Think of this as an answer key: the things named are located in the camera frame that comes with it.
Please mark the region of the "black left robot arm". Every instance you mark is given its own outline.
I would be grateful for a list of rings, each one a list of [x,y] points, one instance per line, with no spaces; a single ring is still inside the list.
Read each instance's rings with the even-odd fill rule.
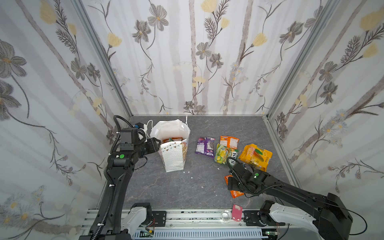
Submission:
[[[135,165],[141,158],[157,152],[161,141],[156,138],[139,140],[129,144],[127,151],[123,144],[115,141],[111,147],[108,164],[104,170],[107,180],[98,215],[89,233],[79,237],[80,240],[131,240],[134,230],[122,229],[122,211],[125,194]]]

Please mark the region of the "orange chips packet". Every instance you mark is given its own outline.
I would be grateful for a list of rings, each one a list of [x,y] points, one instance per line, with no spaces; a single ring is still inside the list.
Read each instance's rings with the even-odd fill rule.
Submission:
[[[233,177],[233,176],[232,175],[225,176],[225,182],[226,182],[227,185],[229,184],[229,178],[230,177]],[[233,191],[233,190],[231,190],[230,192],[231,192],[231,196],[232,196],[233,199],[245,195],[243,192],[240,192],[240,191]]]

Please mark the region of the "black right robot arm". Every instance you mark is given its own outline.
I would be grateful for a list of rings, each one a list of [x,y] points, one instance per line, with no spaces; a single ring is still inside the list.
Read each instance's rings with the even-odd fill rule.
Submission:
[[[249,171],[235,158],[228,157],[227,166],[231,173],[230,191],[239,191],[248,197],[266,194],[287,202],[284,206],[265,201],[257,213],[245,215],[246,223],[259,227],[294,225],[318,233],[324,240],[349,238],[353,217],[338,196],[305,191],[259,169]]]

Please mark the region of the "white paper gift bag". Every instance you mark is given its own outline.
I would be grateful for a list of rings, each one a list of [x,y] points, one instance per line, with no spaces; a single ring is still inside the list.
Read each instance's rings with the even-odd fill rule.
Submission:
[[[179,119],[159,121],[157,124],[152,125],[150,129],[150,131],[147,131],[147,135],[150,138],[157,138],[161,142],[168,138],[183,138],[182,141],[161,144],[158,151],[167,173],[183,170],[191,133],[188,126],[188,117],[185,117],[184,121]]]

